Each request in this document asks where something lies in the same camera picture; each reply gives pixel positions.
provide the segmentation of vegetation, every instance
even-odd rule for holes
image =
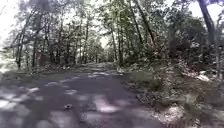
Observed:
[[[5,48],[19,69],[181,59],[195,71],[207,70],[215,61],[212,68],[220,74],[222,13],[215,26],[207,3],[198,0],[203,20],[192,16],[191,2],[175,1],[169,7],[163,0],[110,0],[101,5],[83,0],[21,1],[18,27]],[[103,37],[108,39],[105,48],[100,42]]]

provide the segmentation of forest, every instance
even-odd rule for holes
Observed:
[[[203,17],[190,11],[195,2]],[[218,108],[224,107],[224,10],[213,20],[212,4],[223,7],[224,1],[20,0],[1,54],[30,74],[112,64],[129,74],[123,83],[145,106],[160,114],[182,106],[192,119],[187,123],[203,124],[202,116],[221,117]]]
[[[164,0],[105,0],[100,5],[88,0],[21,1],[17,25],[4,45],[23,69],[183,60],[194,71],[212,68],[220,74],[223,15],[220,12],[214,23],[206,6],[221,6],[222,1],[198,0],[203,18],[192,16],[192,2],[176,0],[167,6]]]

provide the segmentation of forest floor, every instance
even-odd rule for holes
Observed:
[[[4,73],[1,128],[224,127],[224,88],[214,80],[170,65],[114,67]],[[66,104],[73,108],[63,111]]]

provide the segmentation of paved road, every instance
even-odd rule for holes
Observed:
[[[73,107],[64,110],[66,104]],[[47,75],[0,87],[1,128],[164,128],[105,72]]]

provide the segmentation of asphalt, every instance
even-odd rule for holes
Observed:
[[[19,86],[2,83],[0,128],[165,128],[120,76],[65,72]]]

